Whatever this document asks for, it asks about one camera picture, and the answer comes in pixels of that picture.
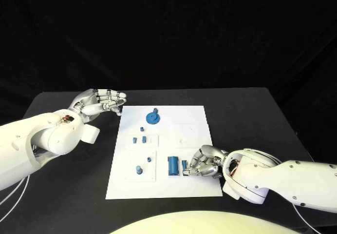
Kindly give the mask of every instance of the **wire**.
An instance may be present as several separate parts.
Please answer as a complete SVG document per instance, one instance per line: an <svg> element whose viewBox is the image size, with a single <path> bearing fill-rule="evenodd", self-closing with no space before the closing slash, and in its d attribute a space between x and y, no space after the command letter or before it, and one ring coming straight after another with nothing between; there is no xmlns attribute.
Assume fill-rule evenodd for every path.
<svg viewBox="0 0 337 234"><path fill-rule="evenodd" d="M296 207L295 207L293 204L292 204L292 206L293 206L293 209L295 209L296 214L297 214L297 216L300 217L302 221L306 223L306 225L310 227L310 229L312 229L318 234L320 234L320 232L308 224L308 222L306 222L305 219L302 218L302 216L300 216L300 214L299 214L299 212L297 212Z"/></svg>
<svg viewBox="0 0 337 234"><path fill-rule="evenodd" d="M27 176L25 185L24 185L24 188L22 188L21 195L19 195L19 197L18 197L18 199L17 199L17 201L15 201L15 204L12 205L12 207L11 207L11 209L9 209L9 211L8 211L8 213L7 213L5 216L1 218L0 223L1 223L1 221L4 220L4 218L7 217L7 215L9 214L9 212L14 210L15 205L17 205L18 201L21 200L22 193L24 193L24 191L25 191L25 187L27 187L27 184L28 184L28 177L30 177L30 175Z"/></svg>
<svg viewBox="0 0 337 234"><path fill-rule="evenodd" d="M12 195L12 193L17 191L17 189L18 189L18 187L19 187L22 181L24 181L24 179L25 179L25 178L21 179L21 181L19 181L18 185L15 186L15 188L12 189L11 193L8 194L8 196L5 197L5 199L0 202L0 205L1 205L1 203L5 202L5 200L9 198L9 196Z"/></svg>

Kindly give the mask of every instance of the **white platform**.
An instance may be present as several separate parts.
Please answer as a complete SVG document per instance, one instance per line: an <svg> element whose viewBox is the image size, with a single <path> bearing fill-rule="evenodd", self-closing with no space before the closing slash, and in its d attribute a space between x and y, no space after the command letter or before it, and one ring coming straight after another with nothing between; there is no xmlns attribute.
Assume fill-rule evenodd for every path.
<svg viewBox="0 0 337 234"><path fill-rule="evenodd" d="M151 125L145 115L153 108L159 122ZM140 142L140 136L146 136L146 143ZM123 106L106 199L221 196L217 179L182 176L181 160L189 163L202 144L211 145L202 106ZM179 175L168 176L168 156L178 157Z"/></svg>

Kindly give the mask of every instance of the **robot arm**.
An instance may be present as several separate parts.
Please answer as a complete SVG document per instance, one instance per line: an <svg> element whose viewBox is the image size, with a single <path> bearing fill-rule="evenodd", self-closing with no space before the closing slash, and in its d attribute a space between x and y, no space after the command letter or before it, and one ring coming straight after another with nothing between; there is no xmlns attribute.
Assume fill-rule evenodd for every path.
<svg viewBox="0 0 337 234"><path fill-rule="evenodd" d="M86 123L99 113L116 112L126 95L112 90L81 92L67 110L37 115L0 127L0 190L18 182L81 140L93 144L99 129Z"/></svg>
<svg viewBox="0 0 337 234"><path fill-rule="evenodd" d="M325 163L286 161L251 149L231 152L202 145L184 174L217 175L221 167L225 179L223 192L261 204L269 189L293 205L337 213L337 166Z"/></svg>

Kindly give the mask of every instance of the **black table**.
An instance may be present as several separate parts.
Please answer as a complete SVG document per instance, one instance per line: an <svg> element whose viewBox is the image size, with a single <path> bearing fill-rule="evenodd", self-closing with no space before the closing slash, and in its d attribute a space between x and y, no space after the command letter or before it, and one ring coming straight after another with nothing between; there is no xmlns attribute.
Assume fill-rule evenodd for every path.
<svg viewBox="0 0 337 234"><path fill-rule="evenodd" d="M212 145L221 149L253 148L280 161L310 160L264 88L123 92L126 105L202 105ZM24 117L66 109L76 94L41 93ZM80 142L68 154L53 159L30 176L22 199L0 224L1 233L104 234L146 217L188 210L234 212L289 228L305 226L290 203L272 191L261 205L243 199L236 201L225 194L223 197L104 200L119 117L102 113L90 124L100 129L96 143ZM19 192L1 206L1 215L18 195ZM337 214L300 207L297 210L312 226L337 223Z"/></svg>

